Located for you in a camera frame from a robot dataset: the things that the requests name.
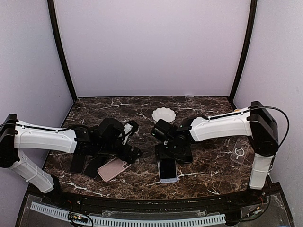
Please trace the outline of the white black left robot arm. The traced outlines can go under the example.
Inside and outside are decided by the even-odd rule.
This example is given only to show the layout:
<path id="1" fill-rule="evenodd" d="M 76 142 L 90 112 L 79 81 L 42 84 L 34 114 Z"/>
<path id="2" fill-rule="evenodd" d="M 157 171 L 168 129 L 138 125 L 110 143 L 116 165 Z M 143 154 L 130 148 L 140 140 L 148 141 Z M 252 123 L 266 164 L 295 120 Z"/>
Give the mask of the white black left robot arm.
<path id="1" fill-rule="evenodd" d="M 74 155 L 117 155 L 133 164 L 142 152 L 127 144 L 139 128 L 135 121 L 122 124 L 114 118 L 105 118 L 99 125 L 71 125 L 52 128 L 20 121 L 10 113 L 0 126 L 0 166 L 19 174 L 40 192 L 47 194 L 56 206 L 63 206 L 67 196 L 61 192 L 57 177 L 39 168 L 23 152 L 25 148 L 56 150 Z"/>

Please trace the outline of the pink phone case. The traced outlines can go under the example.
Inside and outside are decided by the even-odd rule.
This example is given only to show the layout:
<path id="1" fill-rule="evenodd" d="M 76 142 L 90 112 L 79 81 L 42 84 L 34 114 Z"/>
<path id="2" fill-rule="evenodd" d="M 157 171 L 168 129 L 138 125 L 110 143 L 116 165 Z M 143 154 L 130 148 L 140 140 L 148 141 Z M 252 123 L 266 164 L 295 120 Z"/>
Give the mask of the pink phone case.
<path id="1" fill-rule="evenodd" d="M 97 173 L 103 181 L 109 182 L 130 167 L 131 164 L 116 157 L 100 167 Z"/>

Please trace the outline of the black phone case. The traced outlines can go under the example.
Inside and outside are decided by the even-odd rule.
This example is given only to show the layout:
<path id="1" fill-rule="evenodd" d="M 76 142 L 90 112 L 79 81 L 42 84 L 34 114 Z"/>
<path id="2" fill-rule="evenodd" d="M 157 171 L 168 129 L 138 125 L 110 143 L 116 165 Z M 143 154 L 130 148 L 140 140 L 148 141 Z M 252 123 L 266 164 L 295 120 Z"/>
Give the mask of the black phone case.
<path id="1" fill-rule="evenodd" d="M 181 154 L 179 156 L 176 157 L 176 162 L 178 164 L 190 164 L 193 162 L 193 156 L 192 156 L 192 152 L 186 152 L 185 154 Z"/>

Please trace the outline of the lavender phone case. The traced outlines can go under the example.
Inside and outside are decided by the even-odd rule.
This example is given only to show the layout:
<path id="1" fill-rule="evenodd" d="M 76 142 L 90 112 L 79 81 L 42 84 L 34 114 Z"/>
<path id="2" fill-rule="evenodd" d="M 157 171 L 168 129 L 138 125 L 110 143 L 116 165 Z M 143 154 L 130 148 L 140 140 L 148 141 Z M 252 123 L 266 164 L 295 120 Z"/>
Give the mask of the lavender phone case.
<path id="1" fill-rule="evenodd" d="M 157 164 L 161 183 L 175 183 L 178 181 L 176 161 L 174 159 L 163 159 L 158 161 Z"/>

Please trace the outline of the black smartphone silver edge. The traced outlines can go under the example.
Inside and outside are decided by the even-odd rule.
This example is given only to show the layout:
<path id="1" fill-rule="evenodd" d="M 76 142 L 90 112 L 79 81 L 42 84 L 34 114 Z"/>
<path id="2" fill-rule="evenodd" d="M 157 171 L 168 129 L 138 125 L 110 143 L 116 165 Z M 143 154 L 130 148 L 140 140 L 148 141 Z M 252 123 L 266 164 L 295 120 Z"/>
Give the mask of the black smartphone silver edge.
<path id="1" fill-rule="evenodd" d="M 164 159 L 160 161 L 160 178 L 173 179 L 176 178 L 176 162 L 174 159 Z"/>

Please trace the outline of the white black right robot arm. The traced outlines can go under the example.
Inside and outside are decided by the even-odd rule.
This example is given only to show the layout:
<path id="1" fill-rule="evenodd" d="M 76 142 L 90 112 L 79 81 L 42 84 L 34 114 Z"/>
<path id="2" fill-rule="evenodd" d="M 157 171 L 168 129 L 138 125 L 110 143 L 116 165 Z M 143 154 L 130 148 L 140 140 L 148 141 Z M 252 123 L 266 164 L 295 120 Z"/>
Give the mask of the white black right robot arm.
<path id="1" fill-rule="evenodd" d="M 259 199 L 259 190 L 265 186 L 275 156 L 288 136 L 286 132 L 279 139 L 278 124 L 270 110 L 285 114 L 277 107 L 253 101 L 238 111 L 186 118 L 178 126 L 159 119 L 151 130 L 151 135 L 160 141 L 155 146 L 156 159 L 159 162 L 172 159 L 178 164 L 190 164 L 193 162 L 193 144 L 217 138 L 246 137 L 254 151 L 254 159 L 249 189 L 242 194 L 241 200 L 252 205 Z"/>

